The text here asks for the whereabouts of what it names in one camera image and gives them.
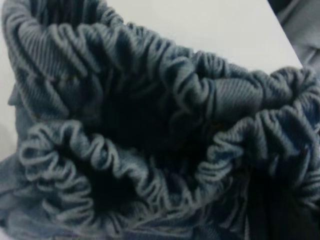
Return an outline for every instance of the fabric opening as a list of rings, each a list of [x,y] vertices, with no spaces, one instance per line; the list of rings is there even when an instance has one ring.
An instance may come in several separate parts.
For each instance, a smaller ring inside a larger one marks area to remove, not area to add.
[[[20,162],[59,225],[119,237],[219,206],[235,186],[216,222],[237,229],[249,168],[317,209],[320,87],[309,70],[248,72],[124,25],[104,1],[8,0],[4,9],[21,100],[42,122]]]

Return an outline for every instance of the gathered fabric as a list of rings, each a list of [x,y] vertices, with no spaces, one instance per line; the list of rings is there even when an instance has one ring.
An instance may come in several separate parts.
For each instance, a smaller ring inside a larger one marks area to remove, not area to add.
[[[249,72],[103,0],[7,0],[2,29],[18,143],[0,162],[0,225],[14,238],[249,239],[252,169],[319,214],[310,69]]]

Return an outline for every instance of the white background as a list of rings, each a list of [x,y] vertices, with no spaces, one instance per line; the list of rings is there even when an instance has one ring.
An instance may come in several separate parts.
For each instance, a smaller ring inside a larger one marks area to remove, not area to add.
[[[267,0],[109,0],[108,3],[126,22],[144,25],[179,45],[217,53],[251,70],[270,73],[284,66],[301,66]],[[14,109],[7,106],[14,81],[0,30],[0,160],[14,152],[17,139]],[[0,240],[6,239],[0,232]]]

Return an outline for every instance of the blue-gray fabric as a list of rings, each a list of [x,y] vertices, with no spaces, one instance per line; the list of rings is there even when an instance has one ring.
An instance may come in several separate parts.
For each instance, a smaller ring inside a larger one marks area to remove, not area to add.
[[[2,24],[18,144],[0,224],[17,240],[249,239],[252,169],[319,212],[311,70],[249,72],[103,0],[7,0]]]
[[[277,14],[281,26],[303,66],[320,75],[320,1],[291,0]]]

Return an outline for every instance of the white surface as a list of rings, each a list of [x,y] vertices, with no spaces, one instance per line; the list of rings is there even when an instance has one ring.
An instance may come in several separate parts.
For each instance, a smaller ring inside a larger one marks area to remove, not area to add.
[[[301,66],[267,0],[109,0],[108,4],[125,21],[251,70],[270,73]],[[17,139],[14,109],[7,106],[14,81],[0,37],[0,160],[15,150]]]

